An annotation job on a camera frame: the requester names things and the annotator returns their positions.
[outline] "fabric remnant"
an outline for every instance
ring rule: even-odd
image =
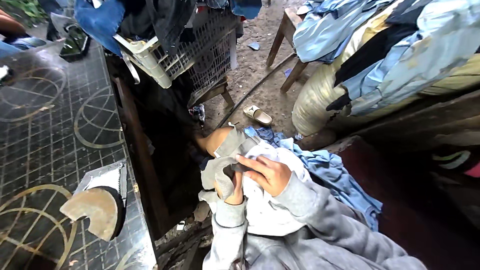
[[[214,152],[216,158],[209,160],[202,171],[202,186],[204,189],[215,188],[218,185],[222,194],[222,200],[233,194],[234,186],[231,178],[234,170],[241,170],[242,166],[237,165],[236,154],[245,155],[252,147],[261,142],[259,137],[248,137],[242,130],[233,128],[225,138],[224,142]]]
[[[377,215],[382,212],[383,204],[363,191],[343,166],[341,157],[327,150],[303,151],[293,143],[293,138],[281,140],[280,146],[299,157],[309,172],[323,180],[335,198],[361,211],[370,229],[378,231]]]
[[[302,182],[312,182],[308,171],[294,153],[285,148],[274,148],[265,141],[252,147],[245,155],[246,158],[255,159],[258,156],[286,164],[295,172]],[[293,233],[305,224],[294,220],[288,210],[278,206],[278,202],[254,180],[244,176],[243,194],[246,200],[247,231],[253,234],[284,236]],[[201,191],[199,199],[206,201],[212,212],[216,213],[217,203],[220,201],[216,192]]]
[[[260,127],[254,129],[252,126],[249,126],[243,131],[250,137],[258,136],[262,140],[266,141],[268,144],[273,146],[274,148],[280,147],[280,140],[286,139],[283,132],[273,132],[271,126]]]

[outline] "beige slide sandal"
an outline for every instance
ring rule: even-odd
[[[247,105],[243,107],[243,112],[250,118],[257,120],[264,125],[270,125],[272,117],[264,113],[260,108],[255,105]]]

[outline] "wooden chair leg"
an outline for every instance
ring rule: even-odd
[[[268,58],[267,58],[267,67],[271,66],[273,64],[273,60],[275,59],[276,54],[278,53],[278,49],[280,49],[280,45],[282,45],[282,41],[284,38],[283,30],[286,26],[286,20],[289,18],[283,14],[282,22],[280,23],[280,26],[278,27],[278,30],[276,32],[275,40],[273,41],[272,48],[270,49],[270,52],[268,53]]]
[[[286,93],[290,87],[292,86],[293,82],[300,76],[302,71],[307,67],[308,63],[303,63],[300,61],[300,59],[297,61],[297,64],[295,64],[295,67],[293,68],[292,72],[290,72],[290,75],[288,78],[285,80],[283,83],[282,87],[280,88],[280,91],[282,93]]]
[[[227,106],[227,109],[228,108],[231,108],[235,105],[235,102],[233,102],[233,99],[232,97],[230,96],[230,93],[228,92],[227,88],[225,87],[225,91],[222,93],[222,97],[223,99],[227,102],[228,106]]]

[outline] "wire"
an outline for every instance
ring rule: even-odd
[[[283,66],[288,60],[292,59],[294,56],[296,56],[297,53],[293,52],[290,55],[288,55],[282,62],[280,62],[278,65],[276,65],[265,77],[263,77],[258,83],[256,83],[243,97],[235,103],[233,108],[230,109],[230,111],[223,117],[222,121],[216,126],[215,129],[218,129],[219,127],[223,126],[227,119],[233,114],[233,112],[240,106],[240,104],[255,90],[257,87],[266,79],[268,78],[273,72],[277,71],[281,66]]]

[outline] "light blue cloth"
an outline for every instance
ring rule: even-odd
[[[283,135],[283,132],[273,132],[270,126],[260,127],[257,129],[254,129],[252,126],[249,126],[243,129],[243,131],[250,137],[253,137],[253,136],[260,137],[266,143],[270,144],[275,148],[280,147],[280,144],[279,144],[280,140],[287,138],[285,137],[285,135]]]
[[[311,62],[337,51],[355,29],[379,7],[394,0],[326,0],[320,5],[308,2],[312,10],[298,24],[293,44],[302,62]]]
[[[10,44],[0,41],[0,58],[10,56],[21,51],[22,50],[20,50],[19,48],[16,48]]]
[[[262,7],[262,0],[231,0],[232,13],[248,20],[255,19]]]
[[[398,103],[450,75],[480,45],[480,0],[433,0],[417,19],[419,30],[387,56],[345,81],[352,115]]]
[[[383,204],[363,191],[343,166],[341,157],[328,153],[327,150],[303,151],[293,143],[293,138],[281,140],[280,147],[292,151],[309,172],[323,180],[335,198],[361,211],[370,229],[378,231],[377,214],[382,212]]]

